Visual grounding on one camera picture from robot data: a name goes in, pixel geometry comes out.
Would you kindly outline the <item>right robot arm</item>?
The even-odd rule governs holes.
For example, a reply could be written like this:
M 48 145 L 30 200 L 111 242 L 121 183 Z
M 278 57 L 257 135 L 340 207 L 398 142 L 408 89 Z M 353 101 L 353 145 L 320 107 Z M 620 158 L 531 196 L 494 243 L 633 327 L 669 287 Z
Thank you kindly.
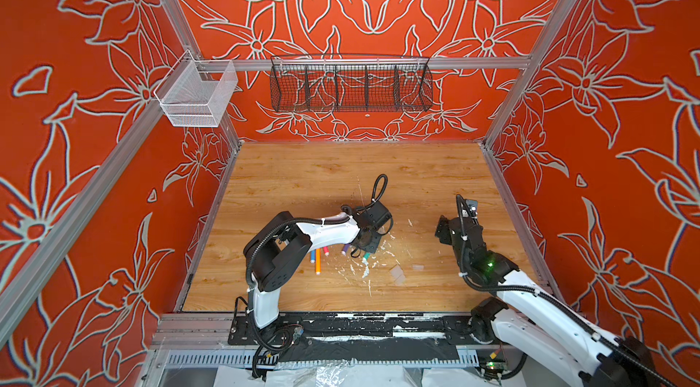
M 440 243 L 452 247 L 461 279 L 488 294 L 471 312 L 471 337 L 519 349 L 570 386 L 669 386 L 647 347 L 602 329 L 487 248 L 475 217 L 440 217 Z

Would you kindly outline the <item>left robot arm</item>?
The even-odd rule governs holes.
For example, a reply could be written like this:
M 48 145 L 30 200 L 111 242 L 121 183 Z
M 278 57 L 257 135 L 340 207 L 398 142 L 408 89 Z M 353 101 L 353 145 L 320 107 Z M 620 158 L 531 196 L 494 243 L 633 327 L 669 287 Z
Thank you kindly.
M 332 217 L 276 215 L 244 248 L 248 313 L 259 329 L 278 319 L 281 288 L 293 277 L 306 255 L 335 245 L 373 254 L 393 228 L 393 216 L 381 202 L 350 208 Z

